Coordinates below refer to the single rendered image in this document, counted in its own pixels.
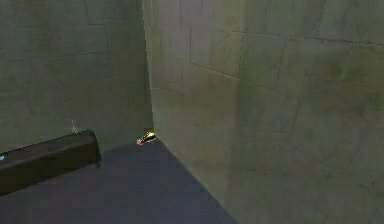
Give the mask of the small red yellow toy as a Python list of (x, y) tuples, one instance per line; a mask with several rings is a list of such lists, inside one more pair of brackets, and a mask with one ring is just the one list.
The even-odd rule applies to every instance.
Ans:
[(154, 132), (147, 132), (144, 136), (142, 136), (141, 138), (139, 138), (136, 141), (136, 144), (137, 145), (145, 145), (145, 144), (150, 143), (156, 139), (157, 139), (157, 137), (156, 137)]

